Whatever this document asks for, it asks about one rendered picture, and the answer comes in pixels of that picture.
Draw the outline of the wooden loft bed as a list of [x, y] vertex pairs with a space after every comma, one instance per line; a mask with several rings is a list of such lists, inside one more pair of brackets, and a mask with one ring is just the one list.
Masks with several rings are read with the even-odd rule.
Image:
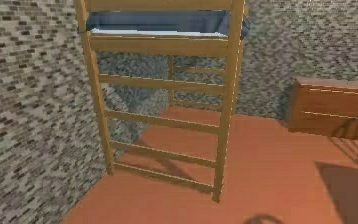
[[[227, 144], [231, 117], [233, 115], [235, 90], [238, 67], [241, 62], [241, 30], [245, 13], [245, 0], [74, 0], [78, 33], [81, 37], [89, 85], [93, 97], [95, 112], [98, 120], [99, 136], [105, 158], [106, 172], [111, 175], [116, 168], [134, 172], [143, 176], [155, 178], [174, 184], [193, 187], [202, 192], [210, 193], [212, 200], [218, 203], [221, 199]], [[155, 31], [151, 34], [140, 32], [133, 34], [129, 31], [112, 30], [110, 33], [93, 32], [87, 28], [89, 16], [99, 12], [211, 12], [228, 11], [231, 22], [226, 36], [166, 34]], [[108, 75], [99, 72], [97, 54], [99, 52], [121, 53], [151, 53], [174, 56], [202, 56], [224, 58], [226, 66], [217, 72], [224, 76], [221, 85], [197, 82], [176, 81], [172, 78], [154, 79], [121, 75]], [[145, 87], [174, 91], [193, 91], [207, 94], [217, 94], [222, 97], [219, 123], [216, 125], [154, 117], [137, 113], [107, 110], [104, 105], [101, 85], [122, 84], [133, 87]], [[127, 121], [143, 122], [169, 128], [190, 130], [215, 135], [217, 137], [216, 156], [213, 160], [194, 157], [186, 154], [159, 150], [147, 146], [114, 141], [110, 138], [108, 120], [117, 118]], [[167, 158], [186, 163], [193, 163], [214, 170], [214, 180], [211, 184], [173, 176], [145, 168], [118, 162], [114, 159], [115, 148], [125, 147], [145, 156]]]

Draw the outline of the blue bed mattress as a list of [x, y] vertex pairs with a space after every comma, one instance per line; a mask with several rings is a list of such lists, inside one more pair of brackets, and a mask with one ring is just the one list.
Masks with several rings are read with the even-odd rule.
[[90, 12], [77, 32], [227, 37], [230, 19], [227, 10]]

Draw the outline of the brown wooden chest of drawers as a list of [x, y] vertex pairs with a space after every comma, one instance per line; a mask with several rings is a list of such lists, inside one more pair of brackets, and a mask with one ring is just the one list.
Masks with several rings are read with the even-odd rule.
[[358, 140], [358, 81], [297, 77], [286, 124], [290, 132]]

